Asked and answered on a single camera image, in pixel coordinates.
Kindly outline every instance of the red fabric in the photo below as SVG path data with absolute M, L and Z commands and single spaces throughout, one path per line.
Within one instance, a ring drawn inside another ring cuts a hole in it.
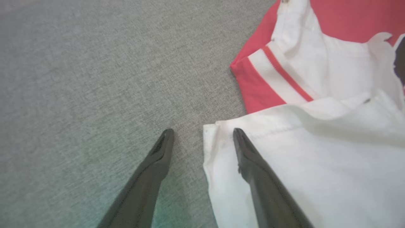
M 311 0 L 322 32 L 340 40 L 365 43 L 389 32 L 393 46 L 405 33 L 404 0 Z
M 285 103 L 260 77 L 247 58 L 260 48 L 264 50 L 270 42 L 279 4 L 280 0 L 277 0 L 267 11 L 230 66 L 241 88 L 248 113 Z M 364 43 L 379 32 L 389 32 L 392 37 L 388 42 L 394 45 L 399 36 L 405 33 L 405 0 L 311 0 L 311 7 L 322 32 L 340 40 Z M 271 63 L 278 64 L 275 58 Z M 297 92 L 302 90 L 299 86 L 293 87 Z M 307 101 L 312 100 L 306 93 L 301 95 Z
M 236 80 L 248 113 L 285 104 L 285 101 L 257 73 L 248 58 L 234 65 L 232 71 L 237 75 Z

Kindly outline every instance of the gray carpet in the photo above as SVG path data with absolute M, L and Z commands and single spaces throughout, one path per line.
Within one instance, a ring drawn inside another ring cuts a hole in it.
M 0 226 L 96 227 L 165 128 L 153 227 L 216 227 L 202 125 L 245 114 L 229 64 L 263 0 L 37 0 L 0 15 Z

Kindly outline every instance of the red stripe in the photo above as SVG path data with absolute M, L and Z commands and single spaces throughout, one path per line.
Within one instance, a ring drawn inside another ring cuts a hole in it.
M 270 42 L 271 35 L 273 34 L 273 30 L 277 21 L 277 10 L 279 8 L 279 5 L 280 0 L 277 0 L 276 3 L 274 3 L 274 5 L 270 7 L 270 9 L 264 15 L 262 22 L 260 22 L 259 26 L 257 27 L 256 31 L 247 40 L 242 50 L 238 53 L 231 65 L 235 65 L 243 58 L 250 56 L 255 51 L 259 50 L 261 47 Z
M 271 62 L 271 64 L 273 65 L 273 67 L 276 69 L 276 71 L 283 76 L 283 78 L 308 102 L 309 101 L 313 101 L 313 98 L 311 96 L 309 96 L 307 94 L 307 92 L 305 92 L 301 86 L 298 85 L 298 83 L 296 83 L 294 81 L 294 79 L 283 69 L 283 67 L 280 65 L 280 63 L 277 61 L 276 57 L 273 55 L 273 53 L 271 52 L 270 48 L 267 46 L 263 47 L 263 51 L 266 54 L 267 58 L 269 59 L 269 61 Z
M 238 81 L 247 113 L 286 104 L 259 75 L 248 58 L 230 67 Z

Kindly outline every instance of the garment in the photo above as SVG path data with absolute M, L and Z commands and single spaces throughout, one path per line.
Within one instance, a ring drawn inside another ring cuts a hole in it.
M 354 111 L 346 104 L 363 99 L 328 97 L 205 125 L 203 166 L 218 227 L 258 227 L 238 173 L 236 127 L 315 227 L 404 227 L 405 116 L 382 91 Z
M 393 36 L 387 34 L 384 39 L 398 45 L 396 41 L 405 33 L 401 24 L 405 15 L 399 10 L 404 7 L 404 1 L 278 1 L 230 66 L 247 112 L 326 96 L 340 99 L 368 90 L 377 83 L 370 78 L 369 67 L 376 56 L 367 44 L 347 41 L 366 42 L 378 32 L 389 32 Z M 278 46 L 280 55 L 268 50 L 269 46 Z M 263 75 L 252 59 L 268 62 L 273 72 Z M 283 60 L 290 61 L 289 66 Z M 288 69 L 299 77 L 290 75 Z

